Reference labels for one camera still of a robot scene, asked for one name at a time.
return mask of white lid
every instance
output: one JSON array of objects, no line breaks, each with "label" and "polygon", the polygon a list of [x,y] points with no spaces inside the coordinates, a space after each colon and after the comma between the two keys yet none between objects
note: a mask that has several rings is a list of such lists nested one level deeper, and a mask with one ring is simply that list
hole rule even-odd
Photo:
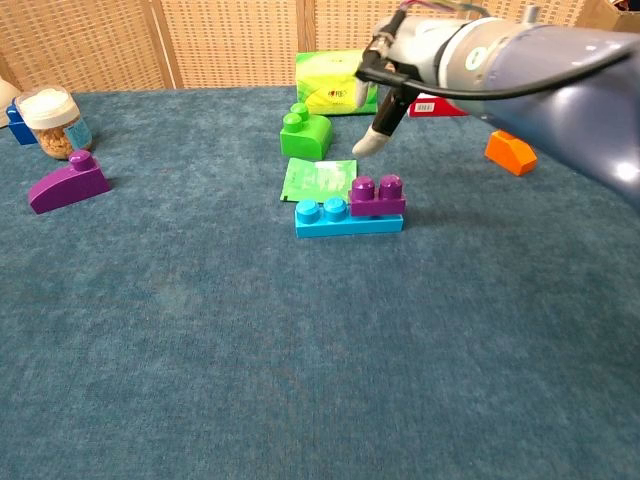
[{"label": "white lid", "polygon": [[69,92],[62,87],[43,87],[16,98],[16,107],[27,124],[35,130],[54,128],[80,115]]}]

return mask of blue block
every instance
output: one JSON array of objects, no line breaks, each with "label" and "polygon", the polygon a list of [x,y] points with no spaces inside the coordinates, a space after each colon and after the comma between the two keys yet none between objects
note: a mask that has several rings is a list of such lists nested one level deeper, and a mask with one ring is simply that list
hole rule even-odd
[{"label": "blue block", "polygon": [[402,215],[352,217],[349,206],[340,197],[328,199],[324,208],[313,200],[298,202],[294,220],[298,238],[394,233],[400,232],[404,223]]},{"label": "blue block", "polygon": [[38,143],[36,137],[33,136],[31,129],[22,121],[22,117],[20,116],[14,102],[15,98],[11,105],[7,107],[7,117],[9,117],[9,124],[7,126],[9,127],[9,130],[11,130],[11,133],[16,137],[16,140],[18,140],[20,145]]}]

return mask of green block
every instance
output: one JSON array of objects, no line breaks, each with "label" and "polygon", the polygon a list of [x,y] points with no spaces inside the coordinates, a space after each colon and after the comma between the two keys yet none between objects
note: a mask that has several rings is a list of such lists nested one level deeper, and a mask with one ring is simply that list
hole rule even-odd
[{"label": "green block", "polygon": [[322,160],[333,138],[331,122],[327,117],[311,115],[304,103],[291,107],[280,130],[280,146],[285,157]]}]

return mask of purple block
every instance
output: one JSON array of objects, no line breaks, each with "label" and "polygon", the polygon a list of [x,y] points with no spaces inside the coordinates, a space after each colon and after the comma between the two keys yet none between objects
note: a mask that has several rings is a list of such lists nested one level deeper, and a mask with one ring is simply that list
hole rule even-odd
[{"label": "purple block", "polygon": [[371,177],[357,177],[351,182],[349,202],[354,217],[402,215],[406,207],[402,179],[397,175],[385,175],[380,179],[380,187],[375,188]]},{"label": "purple block", "polygon": [[70,165],[50,173],[29,190],[29,204],[36,213],[80,202],[111,188],[97,160],[86,150],[69,156]]}]

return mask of plastic jar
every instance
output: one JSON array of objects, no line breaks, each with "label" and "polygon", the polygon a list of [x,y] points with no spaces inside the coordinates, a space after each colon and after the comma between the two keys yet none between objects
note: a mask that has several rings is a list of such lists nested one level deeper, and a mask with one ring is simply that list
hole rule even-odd
[{"label": "plastic jar", "polygon": [[90,150],[93,137],[71,94],[46,86],[16,98],[16,108],[45,153],[66,160],[74,150]]}]

